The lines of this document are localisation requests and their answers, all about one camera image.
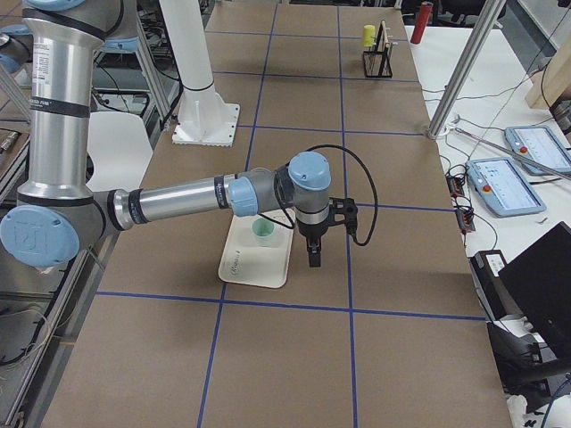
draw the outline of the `light blue joint cap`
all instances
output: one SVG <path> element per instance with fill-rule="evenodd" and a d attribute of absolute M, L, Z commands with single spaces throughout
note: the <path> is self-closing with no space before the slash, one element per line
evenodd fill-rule
<path fill-rule="evenodd" d="M 238 217 L 258 214 L 258 197 L 253 190 L 252 182 L 247 177 L 240 177 L 228 185 L 232 210 Z"/>
<path fill-rule="evenodd" d="M 329 162 L 317 152 L 301 152 L 289 162 L 287 169 L 294 183 L 305 190 L 320 192 L 331 184 Z"/>
<path fill-rule="evenodd" d="M 8 74 L 13 74 L 20 69 L 20 64 L 6 55 L 0 54 L 0 64 L 4 67 Z"/>
<path fill-rule="evenodd" d="M 0 240 L 17 260 L 48 268 L 73 259 L 79 238 L 64 216 L 45 207 L 21 205 L 0 222 Z"/>
<path fill-rule="evenodd" d="M 25 0 L 25 4 L 29 4 L 40 11 L 61 12 L 73 9 L 86 0 Z"/>
<path fill-rule="evenodd" d="M 32 32 L 24 24 L 7 25 L 6 27 L 0 29 L 0 33 L 4 33 L 8 36 L 31 36 L 32 35 Z"/>
<path fill-rule="evenodd" d="M 132 54 L 139 47 L 139 37 L 116 38 L 105 40 L 105 44 L 99 49 L 108 54 Z"/>

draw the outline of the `robotic arm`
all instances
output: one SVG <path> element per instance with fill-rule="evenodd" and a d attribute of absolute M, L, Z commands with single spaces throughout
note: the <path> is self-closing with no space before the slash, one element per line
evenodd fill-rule
<path fill-rule="evenodd" d="M 32 61 L 31 31 L 25 25 L 9 25 L 0 29 L 0 65 L 13 74 Z"/>
<path fill-rule="evenodd" d="M 29 179 L 18 188 L 19 206 L 0 223 L 6 250 L 46 268 L 113 231 L 230 207 L 237 216 L 294 207 L 312 267 L 320 264 L 320 239 L 330 226 L 345 224 L 355 236 L 357 207 L 329 198 L 329 166 L 316 152 L 302 152 L 273 172 L 256 169 L 130 193 L 93 194 L 86 187 L 94 51 L 110 38 L 128 45 L 137 33 L 135 13 L 136 0 L 24 3 L 23 18 L 34 35 Z"/>

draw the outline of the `white pillar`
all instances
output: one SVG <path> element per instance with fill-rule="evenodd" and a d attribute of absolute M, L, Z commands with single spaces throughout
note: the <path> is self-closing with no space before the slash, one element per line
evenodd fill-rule
<path fill-rule="evenodd" d="M 232 145 L 240 106 L 226 104 L 214 87 L 198 0 L 160 0 L 184 93 L 177 144 Z"/>

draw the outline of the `white tray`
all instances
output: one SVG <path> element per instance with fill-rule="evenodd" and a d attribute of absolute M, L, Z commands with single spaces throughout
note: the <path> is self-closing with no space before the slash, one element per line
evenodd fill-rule
<path fill-rule="evenodd" d="M 292 210 L 287 212 L 291 218 L 295 218 Z M 265 215 L 284 224 L 288 223 L 281 210 L 270 211 Z M 227 283 L 279 288 L 286 283 L 294 231 L 275 225 L 278 236 L 274 246 L 261 247 L 252 232 L 252 223 L 258 218 L 260 216 L 232 218 L 218 275 Z"/>

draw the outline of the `small cup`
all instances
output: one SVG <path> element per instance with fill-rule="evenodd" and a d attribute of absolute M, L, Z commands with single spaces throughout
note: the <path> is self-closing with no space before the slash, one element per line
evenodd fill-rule
<path fill-rule="evenodd" d="M 260 247 L 277 246 L 276 225 L 265 218 L 258 218 L 252 223 L 252 232 L 256 237 L 256 243 Z"/>

